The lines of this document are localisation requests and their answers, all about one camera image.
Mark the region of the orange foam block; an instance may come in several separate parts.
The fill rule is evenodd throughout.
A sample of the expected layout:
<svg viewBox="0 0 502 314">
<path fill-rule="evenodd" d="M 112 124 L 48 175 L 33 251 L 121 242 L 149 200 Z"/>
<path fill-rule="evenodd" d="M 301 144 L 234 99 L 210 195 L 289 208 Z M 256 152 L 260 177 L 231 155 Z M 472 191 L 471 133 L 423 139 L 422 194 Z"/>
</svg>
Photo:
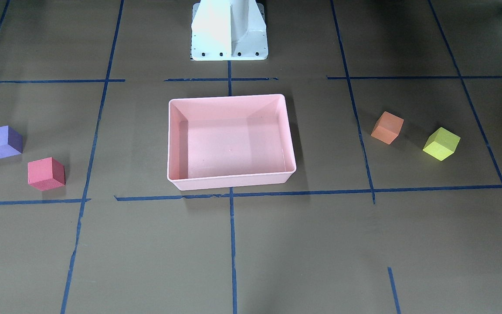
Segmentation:
<svg viewBox="0 0 502 314">
<path fill-rule="evenodd" d="M 391 145 L 399 136 L 404 119 L 384 111 L 371 131 L 371 137 Z"/>
</svg>

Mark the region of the yellow foam block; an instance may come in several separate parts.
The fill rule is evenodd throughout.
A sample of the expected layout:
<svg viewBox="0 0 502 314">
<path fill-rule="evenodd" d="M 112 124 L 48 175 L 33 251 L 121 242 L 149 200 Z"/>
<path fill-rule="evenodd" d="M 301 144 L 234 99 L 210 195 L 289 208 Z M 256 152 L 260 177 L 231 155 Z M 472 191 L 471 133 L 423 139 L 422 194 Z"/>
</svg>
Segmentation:
<svg viewBox="0 0 502 314">
<path fill-rule="evenodd" d="M 438 161 L 451 156 L 458 147 L 460 137 L 440 127 L 427 139 L 423 151 Z"/>
</svg>

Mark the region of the red foam block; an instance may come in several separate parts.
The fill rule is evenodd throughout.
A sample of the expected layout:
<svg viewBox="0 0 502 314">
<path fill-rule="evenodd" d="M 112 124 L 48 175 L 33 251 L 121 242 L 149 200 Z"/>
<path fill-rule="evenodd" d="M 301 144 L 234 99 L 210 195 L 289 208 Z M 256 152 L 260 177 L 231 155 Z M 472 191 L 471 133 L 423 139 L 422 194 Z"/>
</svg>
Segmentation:
<svg viewBox="0 0 502 314">
<path fill-rule="evenodd" d="M 40 191 L 63 187 L 66 185 L 64 165 L 53 157 L 28 162 L 27 182 Z"/>
</svg>

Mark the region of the purple foam block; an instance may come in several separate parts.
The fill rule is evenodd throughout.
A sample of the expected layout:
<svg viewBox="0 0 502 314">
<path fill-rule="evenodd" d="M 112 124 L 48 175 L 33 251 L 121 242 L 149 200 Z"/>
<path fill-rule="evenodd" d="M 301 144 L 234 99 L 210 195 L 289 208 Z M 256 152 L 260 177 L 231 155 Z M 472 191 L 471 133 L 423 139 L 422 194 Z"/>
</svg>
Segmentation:
<svg viewBox="0 0 502 314">
<path fill-rule="evenodd" d="M 23 137 L 10 126 L 0 126 L 0 159 L 23 153 Z"/>
</svg>

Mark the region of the pink plastic bin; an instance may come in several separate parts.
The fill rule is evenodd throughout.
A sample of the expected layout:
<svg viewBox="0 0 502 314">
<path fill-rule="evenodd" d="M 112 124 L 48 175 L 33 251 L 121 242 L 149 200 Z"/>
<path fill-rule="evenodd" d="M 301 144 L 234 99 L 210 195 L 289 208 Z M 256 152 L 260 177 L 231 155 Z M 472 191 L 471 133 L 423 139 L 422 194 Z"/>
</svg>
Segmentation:
<svg viewBox="0 0 502 314">
<path fill-rule="evenodd" d="M 281 184 L 296 169 L 284 95 L 169 101 L 166 175 L 179 190 Z"/>
</svg>

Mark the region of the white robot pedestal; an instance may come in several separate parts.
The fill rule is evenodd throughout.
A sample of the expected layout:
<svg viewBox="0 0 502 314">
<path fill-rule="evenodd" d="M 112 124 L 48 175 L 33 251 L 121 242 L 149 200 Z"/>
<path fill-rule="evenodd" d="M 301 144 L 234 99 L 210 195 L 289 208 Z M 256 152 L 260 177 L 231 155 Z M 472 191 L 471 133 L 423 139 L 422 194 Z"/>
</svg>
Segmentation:
<svg viewBox="0 0 502 314">
<path fill-rule="evenodd" d="M 268 58 L 265 8 L 255 0 L 201 0 L 193 5 L 191 31 L 195 61 Z"/>
</svg>

